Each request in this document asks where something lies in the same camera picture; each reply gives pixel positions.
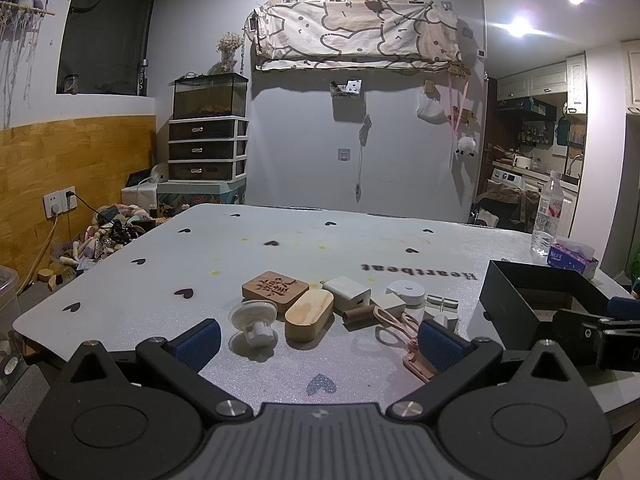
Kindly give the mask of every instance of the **range hood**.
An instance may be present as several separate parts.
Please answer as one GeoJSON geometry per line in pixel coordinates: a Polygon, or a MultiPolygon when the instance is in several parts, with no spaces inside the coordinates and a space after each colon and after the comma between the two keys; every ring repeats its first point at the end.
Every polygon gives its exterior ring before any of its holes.
{"type": "Polygon", "coordinates": [[[497,111],[517,115],[523,121],[555,122],[556,120],[556,107],[533,97],[498,101],[497,111]]]}

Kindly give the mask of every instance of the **open black box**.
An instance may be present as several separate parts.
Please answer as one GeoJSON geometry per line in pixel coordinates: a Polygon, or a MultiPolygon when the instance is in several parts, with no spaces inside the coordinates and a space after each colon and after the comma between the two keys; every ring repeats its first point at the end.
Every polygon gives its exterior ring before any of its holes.
{"type": "Polygon", "coordinates": [[[554,339],[551,320],[560,309],[607,316],[608,298],[575,270],[491,260],[480,302],[509,350],[529,350],[554,339]]]}

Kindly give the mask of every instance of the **bottle label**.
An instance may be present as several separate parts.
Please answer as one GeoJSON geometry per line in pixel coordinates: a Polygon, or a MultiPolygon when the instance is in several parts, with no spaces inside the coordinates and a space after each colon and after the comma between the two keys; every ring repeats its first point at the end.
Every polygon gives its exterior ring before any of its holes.
{"type": "Polygon", "coordinates": [[[540,205],[538,206],[538,213],[551,218],[560,218],[563,203],[563,200],[547,200],[545,198],[541,198],[540,205]]]}

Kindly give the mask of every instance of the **ceiling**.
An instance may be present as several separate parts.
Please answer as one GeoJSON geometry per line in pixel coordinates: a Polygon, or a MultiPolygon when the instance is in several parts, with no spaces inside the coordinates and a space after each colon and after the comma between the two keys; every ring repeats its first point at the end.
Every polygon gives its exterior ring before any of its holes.
{"type": "Polygon", "coordinates": [[[503,77],[562,61],[583,50],[640,38],[640,0],[484,0],[487,20],[486,70],[503,77]],[[527,18],[544,36],[514,38],[494,23],[527,18]]]}

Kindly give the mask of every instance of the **cartoon patterned cloth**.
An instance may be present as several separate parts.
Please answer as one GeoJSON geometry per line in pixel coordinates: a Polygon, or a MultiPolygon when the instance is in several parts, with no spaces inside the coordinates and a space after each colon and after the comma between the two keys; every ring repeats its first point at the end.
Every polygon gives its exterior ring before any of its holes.
{"type": "Polygon", "coordinates": [[[255,9],[258,70],[461,64],[458,16],[408,0],[264,5],[255,9]]]}

